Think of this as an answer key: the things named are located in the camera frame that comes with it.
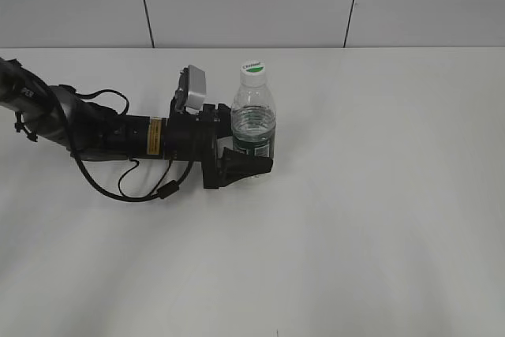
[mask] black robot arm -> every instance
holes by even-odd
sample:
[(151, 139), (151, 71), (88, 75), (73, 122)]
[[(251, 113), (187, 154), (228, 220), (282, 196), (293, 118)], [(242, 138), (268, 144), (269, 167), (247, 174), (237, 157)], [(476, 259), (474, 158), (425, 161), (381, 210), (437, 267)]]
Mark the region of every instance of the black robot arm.
[[(271, 171), (273, 161), (225, 148), (218, 157), (217, 140), (231, 135), (230, 108), (203, 104), (204, 72), (195, 66), (184, 68), (170, 103), (169, 118), (127, 115), (128, 100), (115, 90), (81, 95), (67, 85), (48, 86), (16, 60), (0, 58), (0, 105), (17, 116), (17, 132), (36, 141), (38, 136), (65, 146), (88, 182), (103, 195), (128, 202), (164, 198), (178, 190), (193, 163), (201, 162), (205, 189), (218, 189), (239, 179)], [(108, 107), (85, 102), (103, 92), (126, 100), (118, 114)], [(186, 107), (199, 110), (189, 113)], [(166, 159), (187, 161), (184, 174), (145, 197), (110, 193), (88, 173), (83, 161)]]

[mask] black cable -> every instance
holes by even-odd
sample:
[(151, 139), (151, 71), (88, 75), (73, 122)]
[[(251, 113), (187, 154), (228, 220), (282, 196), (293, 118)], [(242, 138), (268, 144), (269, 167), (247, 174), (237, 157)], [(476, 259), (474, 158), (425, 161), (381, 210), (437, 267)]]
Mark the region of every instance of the black cable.
[[(158, 180), (158, 182), (155, 184), (155, 186), (152, 188), (151, 191), (149, 191), (149, 194), (148, 195), (152, 195), (159, 187), (159, 185), (162, 184), (163, 180), (165, 179), (166, 175), (168, 174), (168, 172), (170, 171), (170, 168), (172, 167), (172, 162), (174, 160), (172, 158), (170, 158), (170, 161), (168, 163), (168, 166), (166, 167), (165, 171), (163, 172), (163, 175), (161, 176), (161, 178)], [(121, 177), (119, 177), (118, 179), (118, 190), (119, 190), (119, 193), (124, 196), (124, 197), (127, 197), (127, 195), (125, 195), (125, 193), (123, 192), (122, 188), (121, 188), (121, 183), (123, 181), (123, 179), (126, 177), (126, 175), (128, 175), (129, 173), (131, 173), (132, 171), (134, 171), (135, 169), (137, 169), (140, 165), (140, 162), (137, 160), (137, 159), (131, 159), (130, 162), (133, 162), (135, 163), (135, 165), (131, 168), (129, 168), (127, 171), (125, 171), (125, 173), (122, 174)]]
[(111, 88), (106, 88), (104, 90), (93, 92), (92, 94), (79, 94), (79, 93), (76, 92), (75, 96), (77, 96), (80, 99), (91, 100), (91, 99), (96, 98), (99, 95), (107, 94), (107, 93), (115, 94), (117, 96), (120, 96), (120, 97), (122, 97), (126, 101), (125, 109), (120, 113), (121, 116), (124, 116), (128, 112), (128, 110), (129, 110), (129, 101), (128, 101), (128, 98), (126, 96), (124, 96), (123, 94), (121, 94), (119, 91), (113, 90)]
[(170, 171), (170, 168), (172, 167), (172, 163), (173, 162), (174, 162), (174, 159), (172, 157), (170, 157), (170, 161), (168, 162), (168, 166), (166, 167), (165, 172), (163, 173), (163, 175), (161, 176), (161, 178), (158, 180), (158, 183), (156, 183), (156, 185), (152, 188), (152, 190), (149, 193), (149, 195), (151, 195), (152, 193), (154, 193), (158, 189), (159, 185), (161, 185), (161, 183), (165, 179), (166, 175)]
[(131, 173), (132, 171), (137, 169), (140, 165), (140, 162), (136, 159), (131, 159), (130, 162), (134, 162), (135, 166), (133, 166), (132, 168), (125, 171), (125, 173), (123, 173), (123, 175), (121, 177), (119, 177), (119, 179), (118, 179), (118, 190), (119, 190), (119, 193), (124, 197), (126, 197), (126, 195), (125, 195), (125, 193), (123, 193), (123, 190), (121, 189), (121, 182), (125, 178), (125, 176), (128, 175), (128, 173)]
[(180, 185), (189, 175), (189, 172), (193, 168), (193, 164), (195, 162), (195, 148), (196, 148), (196, 142), (193, 139), (193, 152), (191, 154), (191, 158), (188, 161), (188, 166), (186, 166), (186, 170), (182, 173), (181, 177), (177, 180), (177, 184)]

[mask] warning label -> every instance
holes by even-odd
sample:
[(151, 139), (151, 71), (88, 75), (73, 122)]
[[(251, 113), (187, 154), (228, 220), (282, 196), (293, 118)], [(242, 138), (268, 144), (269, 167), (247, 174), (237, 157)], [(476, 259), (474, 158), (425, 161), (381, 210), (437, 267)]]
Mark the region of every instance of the warning label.
[(151, 118), (148, 131), (148, 155), (159, 155), (161, 145), (161, 118)]

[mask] panel seam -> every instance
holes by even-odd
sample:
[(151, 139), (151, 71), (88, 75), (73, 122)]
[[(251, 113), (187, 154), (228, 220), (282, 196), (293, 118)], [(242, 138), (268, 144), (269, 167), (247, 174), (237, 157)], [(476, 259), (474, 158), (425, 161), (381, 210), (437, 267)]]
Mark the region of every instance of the panel seam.
[(148, 31), (149, 31), (149, 38), (151, 39), (151, 48), (155, 48), (155, 40), (152, 37), (152, 28), (151, 28), (151, 19), (149, 18), (149, 10), (148, 10), (148, 4), (146, 0), (142, 0), (144, 3), (144, 12), (145, 12), (145, 18), (148, 22)]
[(354, 5), (356, 3), (356, 0), (353, 0), (350, 3), (350, 11), (349, 11), (349, 20), (347, 21), (347, 28), (346, 28), (346, 37), (344, 38), (344, 45), (343, 47), (347, 47), (347, 38), (349, 37), (349, 30), (350, 30), (350, 22), (353, 18), (353, 11), (354, 11)]

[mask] gray wall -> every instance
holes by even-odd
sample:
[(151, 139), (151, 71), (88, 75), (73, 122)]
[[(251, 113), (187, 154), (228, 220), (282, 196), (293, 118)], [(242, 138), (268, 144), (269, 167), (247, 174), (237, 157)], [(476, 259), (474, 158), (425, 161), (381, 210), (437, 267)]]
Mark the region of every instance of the gray wall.
[(505, 0), (145, 1), (0, 0), (0, 47), (505, 45)]

